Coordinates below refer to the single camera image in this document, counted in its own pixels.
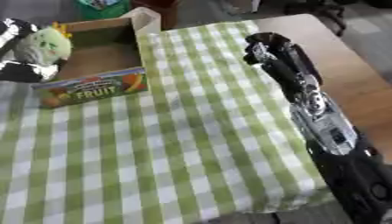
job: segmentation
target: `robotic arm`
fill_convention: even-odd
[[[353,223],[392,223],[392,170],[320,90],[321,76],[302,48],[272,32],[246,40],[245,61],[261,64],[281,86],[314,164]]]

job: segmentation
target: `black cable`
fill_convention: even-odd
[[[275,224],[281,224],[282,222],[280,221],[279,216],[277,215],[277,213],[272,213],[272,220],[274,220]]]

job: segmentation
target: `white object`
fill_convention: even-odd
[[[252,12],[257,12],[261,0],[252,0]]]
[[[161,15],[153,10],[138,7],[121,16],[131,18],[136,35],[161,32]]]

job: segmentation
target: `chair leg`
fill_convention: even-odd
[[[326,10],[329,10],[329,11],[337,11],[338,18],[343,18],[343,13],[345,12],[345,7],[337,5],[337,4],[326,4],[326,5],[324,5],[323,8]]]
[[[327,10],[320,10],[318,13],[321,16],[324,16],[326,18],[331,19],[334,23],[336,23],[338,25],[339,29],[336,32],[336,35],[338,37],[341,37],[343,35],[345,29],[347,28],[347,25],[340,17],[336,16],[335,14],[333,14],[330,11],[327,11]]]

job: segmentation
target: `table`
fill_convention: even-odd
[[[257,21],[299,43],[325,81],[323,89],[392,161],[392,88],[377,72],[311,15]]]
[[[257,23],[141,37],[149,92],[51,110],[26,85],[0,83],[0,220],[189,223],[329,200],[278,85],[240,60],[244,36],[280,32],[304,46],[374,139],[389,120],[367,115],[382,118],[385,104],[355,105],[387,98],[388,85],[312,16]]]

